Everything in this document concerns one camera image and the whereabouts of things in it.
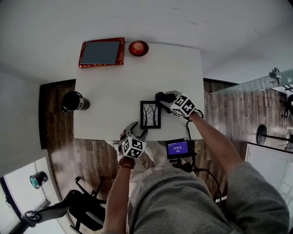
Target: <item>black picture frame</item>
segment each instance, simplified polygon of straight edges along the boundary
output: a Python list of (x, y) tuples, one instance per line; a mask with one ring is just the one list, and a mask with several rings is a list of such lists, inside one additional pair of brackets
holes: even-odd
[[(151, 108), (150, 111), (155, 113), (155, 116), (153, 116), (152, 113), (148, 112), (149, 108), (146, 110), (147, 104), (150, 104), (149, 105), (149, 108)], [(153, 125), (148, 125), (147, 116), (151, 114), (153, 117), (153, 122), (152, 122)], [(161, 128), (161, 108), (157, 106), (155, 101), (141, 101), (141, 129), (150, 129), (150, 128)]]

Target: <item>person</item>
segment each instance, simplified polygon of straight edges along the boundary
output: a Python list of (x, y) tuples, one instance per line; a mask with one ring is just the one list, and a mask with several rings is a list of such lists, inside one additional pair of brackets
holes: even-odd
[(133, 159), (120, 160), (107, 199), (103, 233), (124, 234), (126, 226), (130, 234), (288, 233), (289, 211), (278, 191), (241, 160), (223, 134), (195, 112), (190, 119), (227, 175), (226, 214), (202, 179), (174, 168), (165, 147), (148, 142), (145, 152), (155, 167), (145, 170), (139, 160), (135, 165)]

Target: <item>wall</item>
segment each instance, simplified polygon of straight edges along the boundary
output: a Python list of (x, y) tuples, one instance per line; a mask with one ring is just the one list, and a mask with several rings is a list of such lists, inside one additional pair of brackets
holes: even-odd
[(40, 85), (0, 72), (0, 177), (42, 157)]
[(278, 67), (293, 68), (293, 20), (243, 47), (204, 73), (209, 79), (244, 83)]
[(205, 72), (287, 22), (293, 13), (287, 0), (2, 0), (0, 4), (0, 65), (43, 83), (76, 78), (82, 43), (109, 37), (200, 49)]

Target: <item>white table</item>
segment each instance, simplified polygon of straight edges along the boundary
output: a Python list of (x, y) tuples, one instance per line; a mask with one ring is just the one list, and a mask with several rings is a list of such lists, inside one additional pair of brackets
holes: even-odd
[[(79, 69), (75, 90), (91, 106), (74, 112), (74, 137), (119, 140), (132, 122), (140, 121), (140, 101), (154, 101), (162, 91), (184, 92), (204, 113), (204, 89), (200, 51), (149, 43), (149, 52), (134, 57), (125, 45), (124, 65)], [(161, 111), (161, 129), (149, 129), (147, 141), (188, 137), (182, 117)], [(190, 124), (193, 139), (202, 139)]]

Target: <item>cable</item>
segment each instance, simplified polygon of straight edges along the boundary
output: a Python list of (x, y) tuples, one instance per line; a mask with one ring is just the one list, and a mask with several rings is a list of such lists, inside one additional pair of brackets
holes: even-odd
[[(204, 117), (204, 115), (203, 115), (203, 113), (202, 113), (202, 111), (200, 111), (200, 110), (198, 110), (198, 109), (195, 109), (195, 112), (197, 113), (197, 114), (199, 114), (202, 118)], [(187, 128), (187, 132), (188, 132), (188, 138), (189, 138), (189, 141), (191, 142), (192, 140), (191, 140), (191, 135), (190, 135), (190, 129), (189, 129), (189, 127), (188, 127), (188, 124), (191, 122), (192, 120), (188, 120), (187, 122), (186, 122), (186, 128)], [(190, 144), (191, 145), (191, 147), (192, 147), (192, 152), (195, 152), (195, 148), (194, 148), (194, 144)], [(196, 176), (198, 176), (198, 172), (200, 172), (200, 171), (207, 171), (212, 177), (213, 177), (213, 179), (215, 180), (215, 182), (216, 182), (216, 184), (217, 184), (217, 190), (218, 190), (218, 193), (219, 193), (219, 198), (220, 198), (220, 205), (221, 205), (221, 207), (223, 207), (222, 206), (222, 193), (221, 193), (221, 190), (220, 190), (220, 186), (219, 186), (219, 182), (218, 182), (218, 180), (216, 179), (216, 177), (208, 170), (208, 169), (204, 169), (204, 168), (197, 168), (196, 167), (196, 165), (195, 165), (195, 154), (193, 154), (192, 156), (192, 164), (191, 164), (191, 168), (193, 168), (194, 167), (194, 173), (196, 174)]]

